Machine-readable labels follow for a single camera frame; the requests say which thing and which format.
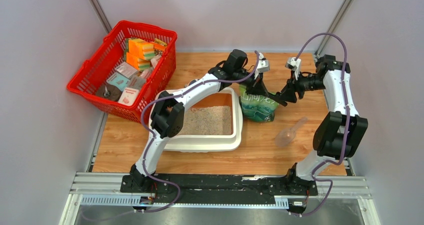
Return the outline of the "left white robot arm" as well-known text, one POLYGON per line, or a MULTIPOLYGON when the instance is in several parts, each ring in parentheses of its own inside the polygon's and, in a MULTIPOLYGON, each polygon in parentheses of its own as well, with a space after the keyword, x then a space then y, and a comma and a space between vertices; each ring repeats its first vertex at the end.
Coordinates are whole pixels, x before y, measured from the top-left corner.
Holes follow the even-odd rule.
POLYGON ((226 60, 219 62, 198 81, 174 93, 162 91, 156 100, 146 105, 151 109, 150 125, 143 124, 149 132, 148 140, 139 160, 131 167, 129 176, 140 192, 148 192, 153 186, 153 174, 159 158, 170 138, 176 136, 184 124, 185 112, 202 99, 222 91, 231 84, 253 86, 270 65, 264 55, 255 52, 256 62, 252 71, 244 68, 247 54, 234 49, 226 60))

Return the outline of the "green cat litter bag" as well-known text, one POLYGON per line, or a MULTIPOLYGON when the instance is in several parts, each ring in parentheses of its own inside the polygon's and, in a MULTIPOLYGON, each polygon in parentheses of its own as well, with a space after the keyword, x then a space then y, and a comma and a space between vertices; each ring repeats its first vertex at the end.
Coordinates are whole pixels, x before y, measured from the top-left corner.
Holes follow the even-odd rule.
POLYGON ((239 85, 239 92, 241 111, 245 118, 256 123, 274 121, 275 110, 279 106, 277 102, 263 95, 247 93, 244 85, 239 85))

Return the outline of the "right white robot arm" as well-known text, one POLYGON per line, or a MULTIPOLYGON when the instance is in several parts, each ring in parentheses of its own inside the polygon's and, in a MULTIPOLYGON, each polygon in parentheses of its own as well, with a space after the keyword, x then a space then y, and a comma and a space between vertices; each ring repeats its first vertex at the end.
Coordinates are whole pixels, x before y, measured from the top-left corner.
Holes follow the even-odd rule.
POLYGON ((302 99, 305 92, 322 90, 328 113, 315 131, 313 151, 290 168, 285 176, 285 188, 299 194, 312 187, 315 176, 328 165, 340 165, 351 158, 368 128, 368 120, 360 117, 350 90, 351 69, 346 60, 337 61, 333 55, 324 55, 315 63, 314 73, 303 75, 301 60, 290 57, 285 65, 291 77, 285 87, 272 96, 284 106, 302 99))

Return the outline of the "clear plastic scoop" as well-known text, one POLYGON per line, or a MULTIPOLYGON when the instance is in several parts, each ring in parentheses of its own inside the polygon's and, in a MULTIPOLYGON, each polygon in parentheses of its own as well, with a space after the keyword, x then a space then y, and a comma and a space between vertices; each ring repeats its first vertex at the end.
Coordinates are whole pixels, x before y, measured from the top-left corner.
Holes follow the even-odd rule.
POLYGON ((288 146, 296 137, 297 130, 308 121, 307 117, 302 117, 293 126, 281 130, 274 139, 277 147, 288 146))

